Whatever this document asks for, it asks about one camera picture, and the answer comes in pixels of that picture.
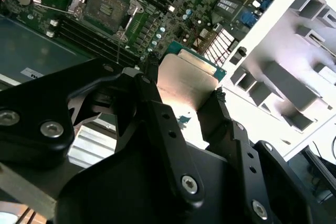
black cable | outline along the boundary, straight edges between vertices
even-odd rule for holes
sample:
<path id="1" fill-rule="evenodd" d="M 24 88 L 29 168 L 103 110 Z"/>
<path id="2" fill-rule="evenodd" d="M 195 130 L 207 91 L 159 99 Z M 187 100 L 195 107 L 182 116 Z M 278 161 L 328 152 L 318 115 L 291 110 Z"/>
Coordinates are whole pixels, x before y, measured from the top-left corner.
<path id="1" fill-rule="evenodd" d="M 315 148 L 316 148 L 317 152 L 319 153 L 320 157 L 322 158 L 322 155 L 321 155 L 321 153 L 320 153 L 319 149 L 317 148 L 317 145 L 316 145 L 316 143 L 315 143 L 315 142 L 313 142 L 313 144 L 315 145 Z"/>
<path id="2" fill-rule="evenodd" d="M 334 158 L 336 159 L 336 154 L 335 154 L 335 142 L 336 142 L 336 136 L 334 138 L 334 140 L 332 141 L 332 144 L 331 144 L 331 153 L 332 155 L 334 156 Z"/>
<path id="3" fill-rule="evenodd" d="M 30 208 L 28 207 L 24 213 L 20 216 L 20 218 L 15 222 L 15 224 L 20 224 L 21 221 L 23 221 L 23 219 L 27 216 L 27 214 L 29 213 Z"/>
<path id="4" fill-rule="evenodd" d="M 32 221 L 35 219 L 35 216 L 36 216 L 36 212 L 33 212 L 33 213 L 31 214 L 31 217 L 29 218 L 27 224 L 32 224 Z"/>

screw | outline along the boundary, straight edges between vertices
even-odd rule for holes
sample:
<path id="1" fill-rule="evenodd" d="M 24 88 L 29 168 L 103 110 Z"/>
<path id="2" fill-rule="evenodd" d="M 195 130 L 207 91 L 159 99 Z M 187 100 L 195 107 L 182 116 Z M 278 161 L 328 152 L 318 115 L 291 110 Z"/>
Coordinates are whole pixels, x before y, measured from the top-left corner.
<path id="1" fill-rule="evenodd" d="M 198 191 L 196 181 L 192 177 L 187 175 L 183 176 L 182 178 L 182 186 L 190 194 L 196 194 Z"/>
<path id="2" fill-rule="evenodd" d="M 0 111 L 0 125 L 1 126 L 12 126 L 20 121 L 20 116 L 18 113 L 12 110 L 2 110 Z"/>
<path id="3" fill-rule="evenodd" d="M 75 13 L 74 13 L 75 18 L 80 18 L 80 16 L 82 15 L 82 13 L 83 13 L 83 9 L 80 8 L 80 7 L 77 7 L 75 9 Z"/>
<path id="4" fill-rule="evenodd" d="M 245 128 L 240 123 L 237 123 L 237 126 L 243 131 Z"/>
<path id="5" fill-rule="evenodd" d="M 46 122 L 41 126 L 41 133 L 50 138 L 58 138 L 64 132 L 63 126 L 57 122 Z"/>
<path id="6" fill-rule="evenodd" d="M 121 37 L 122 37 L 122 31 L 118 31 L 115 35 L 116 35 L 118 38 L 121 38 Z"/>
<path id="7" fill-rule="evenodd" d="M 151 81 L 145 76 L 142 77 L 142 80 L 146 83 L 151 83 Z"/>
<path id="8" fill-rule="evenodd" d="M 268 216 L 267 216 L 267 211 L 266 209 L 264 208 L 264 206 L 256 201 L 256 200 L 253 200 L 252 201 L 252 206 L 253 206 L 253 211 L 263 220 L 267 220 Z"/>
<path id="9" fill-rule="evenodd" d="M 113 72 L 114 69 L 110 65 L 104 65 L 105 70 Z"/>
<path id="10" fill-rule="evenodd" d="M 272 147 L 269 143 L 266 143 L 265 146 L 266 146 L 266 148 L 268 148 L 270 151 L 273 151 L 273 147 Z"/>

